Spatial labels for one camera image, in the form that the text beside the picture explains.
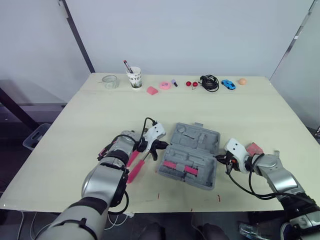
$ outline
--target wooden table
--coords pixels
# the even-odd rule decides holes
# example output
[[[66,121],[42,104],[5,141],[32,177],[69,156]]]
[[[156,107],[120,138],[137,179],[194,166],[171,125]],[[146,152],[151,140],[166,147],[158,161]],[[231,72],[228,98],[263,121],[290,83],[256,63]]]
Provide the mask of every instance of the wooden table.
[[[234,137],[243,145],[255,142],[268,154],[279,150],[285,168],[320,203],[319,144],[265,77],[246,77],[247,85],[239,85],[240,76],[220,76],[219,80],[233,81],[236,89],[220,85],[218,92],[211,93],[201,86],[194,90],[186,86],[186,81],[198,81],[199,76],[177,75],[143,75],[142,89],[132,90],[126,75],[116,74],[120,85],[108,90],[101,83],[107,74],[91,74],[74,95],[2,195],[0,208],[62,212],[81,198],[83,181],[97,164],[100,150],[123,130],[141,132],[145,117],[163,124],[167,134],[161,140],[167,142],[177,122],[198,122],[220,132],[220,149]],[[160,82],[172,79],[178,87],[158,88]],[[159,93],[146,93],[149,86]],[[161,158],[163,151],[158,152]],[[155,172],[158,164],[149,156],[134,182],[128,184],[127,212],[282,209],[276,199],[259,200],[239,189],[225,174],[222,164],[218,164],[212,191],[161,176]],[[247,174],[232,174],[248,187]],[[254,175],[252,180],[256,192],[271,192],[264,178]]]

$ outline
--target blue toy car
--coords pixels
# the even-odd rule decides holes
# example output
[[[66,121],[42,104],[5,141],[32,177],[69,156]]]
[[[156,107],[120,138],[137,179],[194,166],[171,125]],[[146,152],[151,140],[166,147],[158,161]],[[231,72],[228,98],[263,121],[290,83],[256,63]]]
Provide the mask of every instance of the blue toy car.
[[[234,83],[232,81],[229,81],[228,79],[222,80],[221,84],[224,85],[227,89],[236,89]]]

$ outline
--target gray tool case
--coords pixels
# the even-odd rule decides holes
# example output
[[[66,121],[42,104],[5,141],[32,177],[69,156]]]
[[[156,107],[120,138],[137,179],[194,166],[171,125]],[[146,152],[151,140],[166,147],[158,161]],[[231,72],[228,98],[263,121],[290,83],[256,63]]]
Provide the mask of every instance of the gray tool case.
[[[219,152],[220,133],[202,126],[197,122],[194,125],[176,124],[171,145],[166,148],[157,172],[201,189],[212,190],[216,181],[215,156]],[[175,165],[175,169],[168,167],[168,164]],[[186,172],[186,166],[196,169],[197,174]]]

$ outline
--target orange ball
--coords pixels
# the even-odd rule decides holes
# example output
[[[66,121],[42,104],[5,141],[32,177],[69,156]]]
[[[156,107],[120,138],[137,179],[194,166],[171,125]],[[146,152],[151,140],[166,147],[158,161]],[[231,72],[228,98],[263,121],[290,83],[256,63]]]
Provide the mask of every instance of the orange ball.
[[[239,83],[240,85],[246,85],[246,84],[247,84],[247,79],[245,79],[245,78],[240,78],[239,81],[238,81],[238,83]]]

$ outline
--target pink eraser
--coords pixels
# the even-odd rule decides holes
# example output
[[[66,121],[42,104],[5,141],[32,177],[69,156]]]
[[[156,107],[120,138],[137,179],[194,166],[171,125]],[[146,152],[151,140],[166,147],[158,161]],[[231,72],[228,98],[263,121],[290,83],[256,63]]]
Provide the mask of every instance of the pink eraser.
[[[147,88],[146,92],[148,94],[155,95],[158,92],[158,90],[155,89],[154,87],[150,86],[150,87]]]
[[[127,184],[130,184],[134,181],[135,177],[140,172],[142,166],[145,164],[144,160],[140,160],[137,165],[134,166],[134,168],[130,171],[128,175],[128,180],[126,181]]]
[[[264,151],[254,142],[250,144],[245,150],[250,154],[250,156],[264,153]]]
[[[193,174],[193,175],[198,175],[198,170],[195,169],[195,168],[192,168],[190,166],[185,166],[184,167],[184,171],[187,172],[187,173],[190,173],[190,174]]]
[[[171,169],[176,169],[177,164],[175,164],[171,161],[164,161],[163,166],[171,168]]]
[[[130,165],[132,164],[132,162],[136,159],[136,157],[139,155],[138,151],[133,151],[133,153],[131,153],[131,156],[129,158],[128,163],[126,164],[127,167],[130,167]]]

